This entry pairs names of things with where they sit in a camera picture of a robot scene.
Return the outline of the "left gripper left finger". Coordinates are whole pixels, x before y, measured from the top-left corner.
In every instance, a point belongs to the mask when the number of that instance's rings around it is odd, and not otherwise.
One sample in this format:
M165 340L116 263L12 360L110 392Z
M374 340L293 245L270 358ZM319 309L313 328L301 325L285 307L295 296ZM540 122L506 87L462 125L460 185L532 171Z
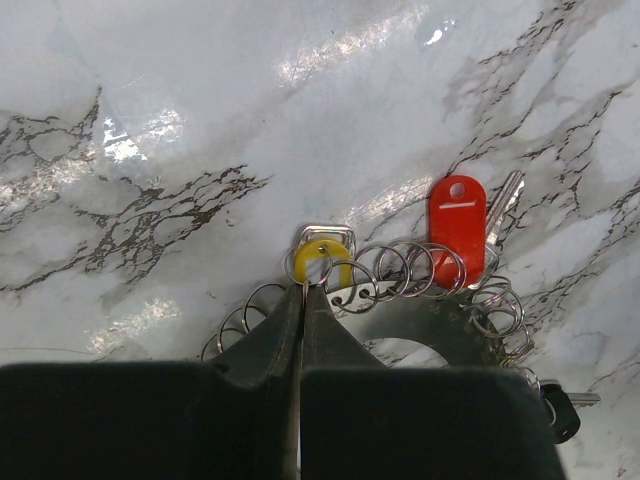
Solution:
M205 361L1 370L5 479L293 479L303 294Z

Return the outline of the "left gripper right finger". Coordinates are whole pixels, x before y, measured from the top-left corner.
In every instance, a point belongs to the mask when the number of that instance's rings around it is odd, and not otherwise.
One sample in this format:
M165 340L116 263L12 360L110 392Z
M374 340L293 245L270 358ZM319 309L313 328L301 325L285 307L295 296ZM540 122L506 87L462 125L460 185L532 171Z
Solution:
M525 379L492 367L449 367L404 340L375 346L378 363L312 364L300 386L305 479L561 479L541 400Z

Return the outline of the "yellow key tag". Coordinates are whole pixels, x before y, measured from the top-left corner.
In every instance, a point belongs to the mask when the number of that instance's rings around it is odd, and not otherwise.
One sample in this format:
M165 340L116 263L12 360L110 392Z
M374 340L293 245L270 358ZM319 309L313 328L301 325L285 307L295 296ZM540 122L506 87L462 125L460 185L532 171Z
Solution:
M298 284L325 284L334 275L340 287L351 284L352 255L338 240L318 238L299 247L293 254L293 279Z

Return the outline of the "black head key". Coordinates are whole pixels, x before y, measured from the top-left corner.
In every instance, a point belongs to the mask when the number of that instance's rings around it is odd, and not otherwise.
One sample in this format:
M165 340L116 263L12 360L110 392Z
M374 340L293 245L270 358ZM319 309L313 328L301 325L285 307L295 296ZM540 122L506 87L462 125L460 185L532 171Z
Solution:
M601 401L597 393L568 393L557 380L543 380L539 393L549 415L556 445L571 440L580 430L581 419L577 407L593 406Z

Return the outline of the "red key tag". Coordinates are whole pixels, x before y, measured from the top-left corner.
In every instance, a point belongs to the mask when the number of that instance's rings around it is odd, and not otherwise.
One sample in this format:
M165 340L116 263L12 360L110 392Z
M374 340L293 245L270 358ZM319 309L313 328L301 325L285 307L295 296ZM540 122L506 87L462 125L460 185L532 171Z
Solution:
M452 175L439 180L427 201L431 243L456 253L466 270L465 287L474 284L485 268L487 198L474 178Z

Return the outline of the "silver key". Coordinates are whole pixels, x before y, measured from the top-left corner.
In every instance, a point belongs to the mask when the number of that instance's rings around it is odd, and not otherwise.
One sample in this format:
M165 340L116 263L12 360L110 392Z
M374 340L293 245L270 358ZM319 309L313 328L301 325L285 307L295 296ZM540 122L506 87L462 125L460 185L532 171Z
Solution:
M477 290L495 271L499 262L496 243L505 215L517 203L524 187L524 173L521 170L512 171L503 187L496 196L486 217L485 235L485 269L476 283L469 286Z

